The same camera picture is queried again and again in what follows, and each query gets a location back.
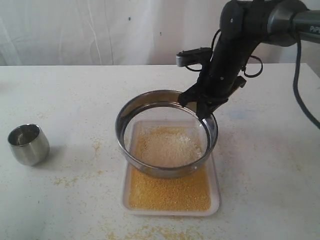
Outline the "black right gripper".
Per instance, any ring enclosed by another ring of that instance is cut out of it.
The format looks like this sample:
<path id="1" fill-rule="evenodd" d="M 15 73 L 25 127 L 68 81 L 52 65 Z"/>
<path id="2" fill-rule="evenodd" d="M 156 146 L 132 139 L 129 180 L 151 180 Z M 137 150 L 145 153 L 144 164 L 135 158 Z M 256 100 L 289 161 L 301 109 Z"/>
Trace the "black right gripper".
<path id="1" fill-rule="evenodd" d="M 261 31 L 245 29 L 237 34 L 227 35 L 220 29 L 204 76 L 199 79 L 199 84 L 195 83 L 180 93 L 177 101 L 183 107 L 195 102 L 197 117 L 209 118 L 228 101 L 239 72 L 261 41 Z"/>

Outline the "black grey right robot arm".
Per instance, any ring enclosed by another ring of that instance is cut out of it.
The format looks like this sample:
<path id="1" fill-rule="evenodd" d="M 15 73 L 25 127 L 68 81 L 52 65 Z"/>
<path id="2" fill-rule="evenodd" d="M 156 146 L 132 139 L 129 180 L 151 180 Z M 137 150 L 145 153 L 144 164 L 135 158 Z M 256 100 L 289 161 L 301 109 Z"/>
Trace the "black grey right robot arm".
<path id="1" fill-rule="evenodd" d="M 196 115 L 207 118 L 246 84 L 240 76 L 261 43 L 289 47 L 299 40 L 320 41 L 320 13 L 300 0 L 231 0 L 222 9 L 219 31 L 211 47 L 181 51 L 179 67 L 200 64 L 196 83 L 178 102 L 196 103 Z"/>

